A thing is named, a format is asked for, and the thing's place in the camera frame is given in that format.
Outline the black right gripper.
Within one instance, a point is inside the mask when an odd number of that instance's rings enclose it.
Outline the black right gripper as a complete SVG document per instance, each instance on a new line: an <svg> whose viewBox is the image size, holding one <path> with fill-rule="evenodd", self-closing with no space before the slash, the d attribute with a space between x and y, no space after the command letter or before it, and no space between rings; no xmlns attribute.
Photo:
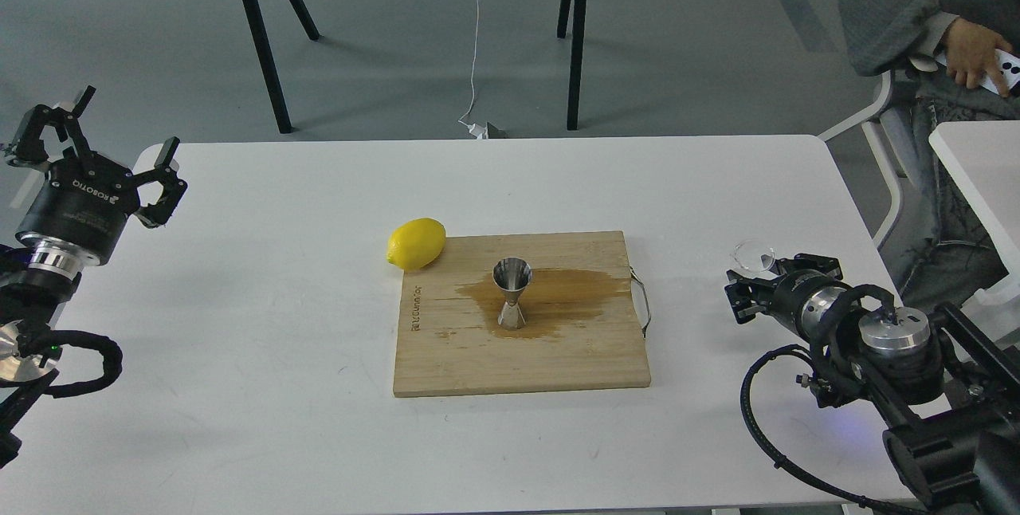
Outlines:
<svg viewBox="0 0 1020 515"><path fill-rule="evenodd" d="M771 278L726 271L724 291L736 323L746 324L755 315L765 314L802 340L817 338L822 317L845 292L839 260L795 254L776 258L769 271Z"/></svg>

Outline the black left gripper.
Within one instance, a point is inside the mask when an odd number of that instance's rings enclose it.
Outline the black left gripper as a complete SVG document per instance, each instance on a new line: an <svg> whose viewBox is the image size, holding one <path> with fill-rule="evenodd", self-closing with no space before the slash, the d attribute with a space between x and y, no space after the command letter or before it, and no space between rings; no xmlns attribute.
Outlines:
<svg viewBox="0 0 1020 515"><path fill-rule="evenodd" d="M81 132L80 116L96 91L86 86L70 109L44 104L30 109L2 154L7 165L46 173L44 187L16 229L16 239L26 246L44 238L61 240L83 250L93 265L105 265L124 231L128 216L134 214L149 229L164 226L188 183L178 178L174 167L181 143L176 136L164 142L153 169L134 176L114 160L95 160ZM47 127L56 131L59 141L72 141L70 158L75 160L50 162L41 140ZM155 202L139 207L137 188L149 183L158 183L163 192Z"/></svg>

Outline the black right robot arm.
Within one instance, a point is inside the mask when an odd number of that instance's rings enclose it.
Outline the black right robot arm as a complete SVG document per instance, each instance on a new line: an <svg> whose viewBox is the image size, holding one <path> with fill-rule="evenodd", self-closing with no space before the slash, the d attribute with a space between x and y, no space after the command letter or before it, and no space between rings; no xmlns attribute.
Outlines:
<svg viewBox="0 0 1020 515"><path fill-rule="evenodd" d="M954 305L933 311L896 305L886 289L851 286L837 258L798 254L770 265L772 278L726 272L726 297L740 324L772 316L800 344L765 352L740 388L751 437L805 485L875 514L910 514L906 505L839 490L794 463L755 421L755 375L780 356L810 372L797 379L819 407L871 403L900 482L923 514L1016 514L1018 351L1001 349Z"/></svg>

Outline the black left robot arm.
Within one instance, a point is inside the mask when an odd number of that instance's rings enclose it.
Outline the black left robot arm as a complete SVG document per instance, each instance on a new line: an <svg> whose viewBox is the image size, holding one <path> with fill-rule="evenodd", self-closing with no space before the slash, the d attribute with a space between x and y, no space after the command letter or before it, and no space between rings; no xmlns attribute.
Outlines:
<svg viewBox="0 0 1020 515"><path fill-rule="evenodd" d="M139 173L88 145L80 117L95 91L84 88L72 108L30 109L3 151L8 165L32 167L44 183L16 231L19 247L2 249L2 387L10 389L2 464L18 456L14 427L41 396L92 394L120 377L123 351L112 338L55 329L55 316L76 293L81 271L112 257L128 218L146 228L167 224L188 188L176 172L176 137Z"/></svg>

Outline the person's bare hand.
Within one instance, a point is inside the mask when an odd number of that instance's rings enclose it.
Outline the person's bare hand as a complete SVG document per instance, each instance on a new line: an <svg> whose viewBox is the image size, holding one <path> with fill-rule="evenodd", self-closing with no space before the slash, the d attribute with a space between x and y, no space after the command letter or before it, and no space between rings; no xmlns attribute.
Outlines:
<svg viewBox="0 0 1020 515"><path fill-rule="evenodd" d="M998 51L1013 53L1013 44L993 29L955 18L941 37L947 58L947 75L957 85L979 88L985 78L994 83L999 96L1010 97L1010 86L999 72Z"/></svg>

